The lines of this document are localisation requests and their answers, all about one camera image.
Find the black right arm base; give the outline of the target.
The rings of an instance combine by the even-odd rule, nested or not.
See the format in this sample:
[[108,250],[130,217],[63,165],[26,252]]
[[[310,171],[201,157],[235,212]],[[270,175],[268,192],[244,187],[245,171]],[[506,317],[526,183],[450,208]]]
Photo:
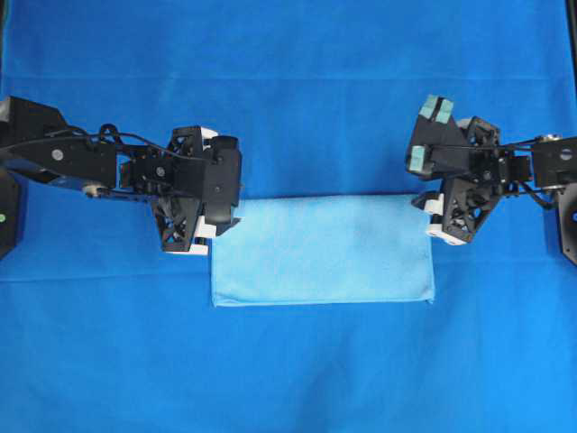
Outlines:
[[576,265],[576,184],[571,183],[551,194],[554,209],[545,213],[547,252],[563,256]]

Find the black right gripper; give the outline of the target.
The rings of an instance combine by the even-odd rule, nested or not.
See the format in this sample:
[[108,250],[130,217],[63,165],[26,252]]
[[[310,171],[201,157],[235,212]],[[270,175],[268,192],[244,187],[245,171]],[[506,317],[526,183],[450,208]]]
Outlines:
[[411,200],[428,215],[442,215],[426,234],[453,246],[471,242],[499,201],[518,195],[521,184],[532,179],[530,158],[502,146],[497,126],[478,116],[457,125],[465,135],[470,168],[445,177],[441,192],[427,191]]

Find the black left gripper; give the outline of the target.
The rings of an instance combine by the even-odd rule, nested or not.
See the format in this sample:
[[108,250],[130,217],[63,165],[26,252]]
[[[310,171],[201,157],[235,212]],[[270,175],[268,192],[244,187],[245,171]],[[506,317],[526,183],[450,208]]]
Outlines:
[[237,225],[208,224],[203,216],[203,182],[208,157],[204,149],[219,132],[200,126],[180,127],[162,147],[141,139],[141,144],[122,141],[117,152],[128,157],[120,169],[120,188],[147,198],[156,223],[161,250],[173,255],[208,255],[207,240]]

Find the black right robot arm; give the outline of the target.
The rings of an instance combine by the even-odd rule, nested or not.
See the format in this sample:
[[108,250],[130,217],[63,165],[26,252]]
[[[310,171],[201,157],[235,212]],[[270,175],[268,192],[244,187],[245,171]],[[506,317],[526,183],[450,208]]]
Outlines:
[[576,181],[576,140],[549,134],[503,144],[500,130],[478,116],[445,123],[420,115],[406,154],[407,172],[440,180],[412,204],[430,216],[426,230],[450,245],[470,243],[503,198],[530,196],[558,206]]

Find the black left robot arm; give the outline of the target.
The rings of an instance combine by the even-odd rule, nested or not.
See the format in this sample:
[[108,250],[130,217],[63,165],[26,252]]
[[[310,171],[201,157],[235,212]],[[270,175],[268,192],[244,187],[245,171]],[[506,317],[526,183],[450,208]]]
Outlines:
[[163,252],[206,255],[207,241],[239,223],[237,138],[198,125],[167,146],[103,124],[90,134],[59,109],[19,97],[1,102],[1,254],[18,244],[26,178],[88,198],[150,206]]

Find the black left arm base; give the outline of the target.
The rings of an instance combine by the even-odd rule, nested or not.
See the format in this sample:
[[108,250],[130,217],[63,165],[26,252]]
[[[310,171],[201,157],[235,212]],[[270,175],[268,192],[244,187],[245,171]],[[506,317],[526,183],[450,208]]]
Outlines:
[[28,181],[1,169],[1,259],[22,240],[27,211]]

